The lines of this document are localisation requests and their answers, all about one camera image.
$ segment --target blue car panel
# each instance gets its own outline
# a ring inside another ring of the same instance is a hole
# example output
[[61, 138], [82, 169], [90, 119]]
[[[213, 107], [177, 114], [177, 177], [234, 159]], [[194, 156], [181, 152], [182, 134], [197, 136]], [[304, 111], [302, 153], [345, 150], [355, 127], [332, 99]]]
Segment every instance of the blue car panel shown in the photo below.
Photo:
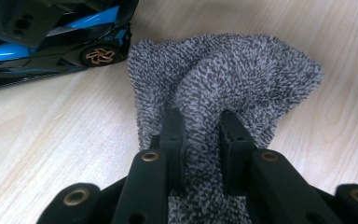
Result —
[[88, 28], [95, 25], [114, 23], [116, 21], [118, 7], [111, 7], [104, 12], [97, 13], [77, 21], [70, 22], [66, 27]]
[[9, 43], [0, 46], [0, 62], [29, 56], [30, 50], [24, 46]]

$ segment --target wooden table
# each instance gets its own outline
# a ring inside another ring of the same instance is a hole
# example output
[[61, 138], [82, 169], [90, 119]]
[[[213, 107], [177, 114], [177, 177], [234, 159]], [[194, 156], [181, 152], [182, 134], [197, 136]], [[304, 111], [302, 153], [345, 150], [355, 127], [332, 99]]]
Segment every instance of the wooden table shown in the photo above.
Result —
[[[133, 43], [201, 34], [268, 34], [322, 65], [322, 85], [278, 123], [269, 148], [310, 184], [358, 183], [358, 1], [141, 1]], [[0, 223], [35, 223], [77, 182], [101, 189], [138, 151], [126, 62], [0, 90]]]

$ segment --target gray knit sock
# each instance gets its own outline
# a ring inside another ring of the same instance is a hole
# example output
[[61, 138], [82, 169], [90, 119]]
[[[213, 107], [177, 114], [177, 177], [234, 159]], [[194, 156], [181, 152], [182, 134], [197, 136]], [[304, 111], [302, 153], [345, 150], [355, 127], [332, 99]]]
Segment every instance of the gray knit sock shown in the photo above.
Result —
[[164, 111], [178, 107], [186, 138], [186, 197], [170, 197], [170, 223], [248, 223], [243, 197], [224, 195], [218, 129], [221, 113], [241, 119], [258, 147], [277, 120], [322, 80], [321, 67], [275, 37], [202, 35], [135, 45], [128, 59], [141, 149], [159, 134]]

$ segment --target blue and black toy car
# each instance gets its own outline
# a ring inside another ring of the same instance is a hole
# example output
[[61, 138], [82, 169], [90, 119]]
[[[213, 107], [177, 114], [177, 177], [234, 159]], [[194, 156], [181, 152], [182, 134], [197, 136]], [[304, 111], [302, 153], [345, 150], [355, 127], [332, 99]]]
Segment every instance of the blue and black toy car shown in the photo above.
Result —
[[[30, 7], [30, 2], [19, 7], [20, 18], [14, 22], [5, 23], [2, 17], [0, 87], [105, 66], [127, 58], [131, 43], [130, 20], [138, 0], [99, 1], [104, 5], [97, 7], [65, 3], [53, 8], [59, 12], [56, 14], [48, 11], [51, 6], [48, 10], [43, 9], [46, 6], [39, 8], [53, 15], [54, 24], [46, 18], [37, 18], [37, 11], [32, 14], [35, 7]], [[47, 27], [33, 29], [33, 21], [39, 25], [47, 23]]]

